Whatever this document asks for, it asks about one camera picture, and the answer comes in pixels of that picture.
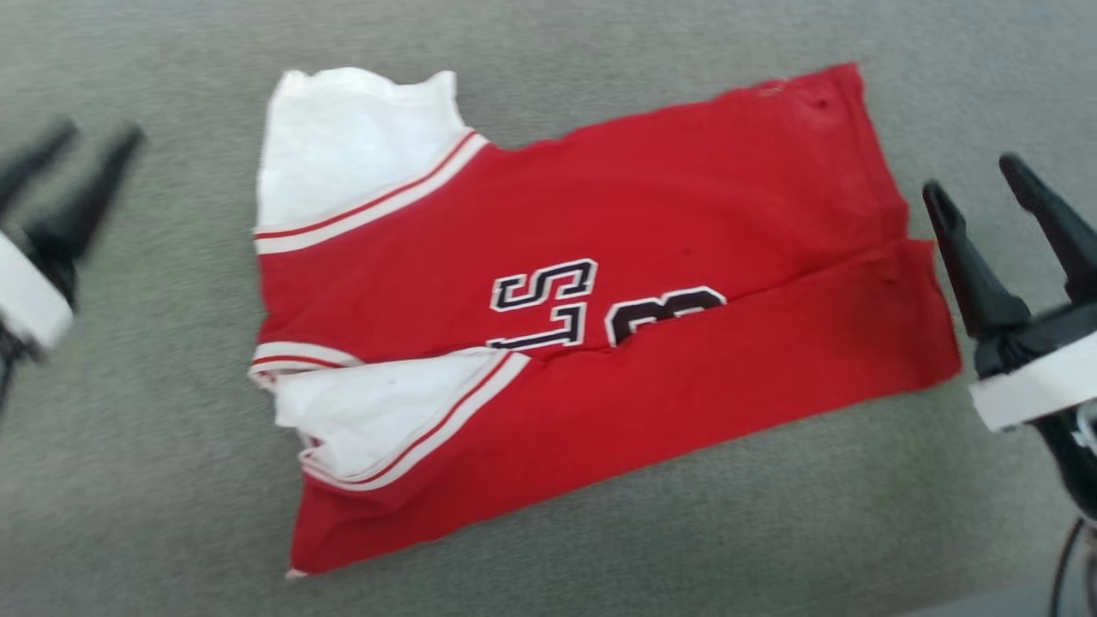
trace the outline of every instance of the white shoulder panel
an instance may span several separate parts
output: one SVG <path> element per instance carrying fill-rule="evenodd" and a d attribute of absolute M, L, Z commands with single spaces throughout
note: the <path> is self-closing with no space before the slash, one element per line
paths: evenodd
<path fill-rule="evenodd" d="M 268 106 L 258 229 L 323 217 L 429 171 L 464 137 L 452 71 L 397 85 L 360 68 L 289 71 Z"/>
<path fill-rule="evenodd" d="M 65 296 L 0 234 L 0 319 L 16 337 L 53 349 L 72 323 Z"/>

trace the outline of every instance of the jersey hem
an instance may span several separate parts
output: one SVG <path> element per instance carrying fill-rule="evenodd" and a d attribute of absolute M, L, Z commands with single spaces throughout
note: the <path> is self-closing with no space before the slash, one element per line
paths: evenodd
<path fill-rule="evenodd" d="M 853 139 L 860 154 L 861 167 L 864 170 L 869 190 L 885 206 L 882 216 L 884 236 L 886 238 L 906 237 L 909 206 L 895 183 L 887 159 L 884 157 L 880 137 L 869 115 L 864 101 L 864 81 L 856 64 L 837 65 L 830 69 L 838 91 L 845 100 L 845 109 L 849 115 L 849 124 L 853 131 Z"/>
<path fill-rule="evenodd" d="M 305 474 L 329 486 L 350 492 L 366 492 L 383 489 L 415 468 L 431 452 L 449 441 L 480 407 L 491 401 L 529 363 L 522 354 L 507 352 L 496 361 L 486 364 L 479 377 L 471 380 L 471 386 L 454 394 L 452 402 L 444 405 L 433 423 L 417 429 L 406 445 L 397 447 L 391 455 L 353 478 L 337 478 L 312 460 L 312 450 L 298 456 Z"/>

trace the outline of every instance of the red and white stripe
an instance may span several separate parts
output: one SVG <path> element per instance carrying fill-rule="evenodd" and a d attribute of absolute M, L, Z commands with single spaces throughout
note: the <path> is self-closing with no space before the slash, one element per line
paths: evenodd
<path fill-rule="evenodd" d="M 256 348 L 256 355 L 248 369 L 248 377 L 262 388 L 271 388 L 279 374 L 286 372 L 315 371 L 317 369 L 343 369 L 360 367 L 364 362 L 354 356 L 308 343 L 263 343 Z"/>
<path fill-rule="evenodd" d="M 305 473 L 317 480 L 344 491 L 375 491 L 383 489 L 418 464 L 442 444 L 451 439 L 466 422 L 495 395 L 510 384 L 529 363 L 529 356 L 516 352 L 500 354 L 478 372 L 479 379 L 472 379 L 467 389 L 456 392 L 451 402 L 442 406 L 443 412 L 434 422 L 419 427 L 408 436 L 403 445 L 354 476 L 335 476 L 313 457 L 314 448 L 302 451 L 298 457 Z"/>
<path fill-rule="evenodd" d="M 488 143 L 483 135 L 470 131 L 430 171 L 365 203 L 310 222 L 257 227 L 256 251 L 263 255 L 307 248 L 407 207 L 453 179 Z"/>

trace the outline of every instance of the basketball jersey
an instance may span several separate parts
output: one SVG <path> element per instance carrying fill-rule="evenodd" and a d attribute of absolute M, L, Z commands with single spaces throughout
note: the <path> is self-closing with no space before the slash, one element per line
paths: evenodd
<path fill-rule="evenodd" d="M 853 66 L 505 149 L 452 74 L 287 74 L 251 375 L 316 573 L 955 373 Z"/>

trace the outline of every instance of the black and white lettering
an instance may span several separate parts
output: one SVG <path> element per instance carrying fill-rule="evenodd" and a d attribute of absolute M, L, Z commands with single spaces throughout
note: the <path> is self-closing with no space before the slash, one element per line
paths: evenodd
<path fill-rule="evenodd" d="M 556 287 L 556 300 L 587 295 L 595 289 L 597 272 L 598 262 L 593 259 L 576 259 L 541 268 L 532 277 L 514 274 L 496 279 L 491 290 L 491 308 L 502 313 L 536 306 L 548 300 L 553 287 Z M 525 293 L 520 293 L 523 288 L 527 288 Z"/>
<path fill-rule="evenodd" d="M 644 324 L 700 313 L 723 304 L 727 304 L 727 299 L 704 285 L 667 292 L 659 298 L 618 302 L 606 314 L 606 336 L 610 345 L 617 347 Z"/>
<path fill-rule="evenodd" d="M 533 349 L 548 345 L 563 345 L 564 347 L 581 345 L 587 322 L 587 303 L 579 302 L 556 306 L 552 310 L 552 321 L 554 323 L 563 322 L 564 327 L 518 338 L 494 338 L 487 344 L 497 349 Z"/>

